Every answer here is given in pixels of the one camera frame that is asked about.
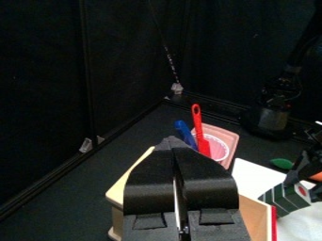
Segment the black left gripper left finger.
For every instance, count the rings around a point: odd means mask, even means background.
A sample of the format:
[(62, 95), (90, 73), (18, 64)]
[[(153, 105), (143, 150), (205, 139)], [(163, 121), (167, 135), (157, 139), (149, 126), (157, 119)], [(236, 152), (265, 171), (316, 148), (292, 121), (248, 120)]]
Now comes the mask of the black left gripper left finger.
[(122, 241), (179, 241), (175, 216), (177, 158), (170, 136), (133, 169), (123, 191)]

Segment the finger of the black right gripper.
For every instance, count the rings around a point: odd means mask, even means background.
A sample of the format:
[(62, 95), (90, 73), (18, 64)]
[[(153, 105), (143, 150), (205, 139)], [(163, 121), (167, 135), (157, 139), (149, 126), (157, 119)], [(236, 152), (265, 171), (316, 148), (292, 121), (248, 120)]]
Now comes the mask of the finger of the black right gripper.
[(285, 187), (297, 184), (301, 180), (305, 179), (305, 172), (306, 168), (310, 166), (310, 163), (309, 153), (302, 151), (284, 181)]
[(320, 183), (310, 189), (310, 198), (312, 202), (322, 201), (322, 183)]

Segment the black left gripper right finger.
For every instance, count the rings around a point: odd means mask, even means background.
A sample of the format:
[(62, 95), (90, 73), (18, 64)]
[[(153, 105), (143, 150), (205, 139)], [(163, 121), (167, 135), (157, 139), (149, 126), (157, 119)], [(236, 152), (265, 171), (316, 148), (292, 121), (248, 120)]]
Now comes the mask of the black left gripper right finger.
[(169, 145), (183, 241), (250, 241), (230, 172), (178, 138)]

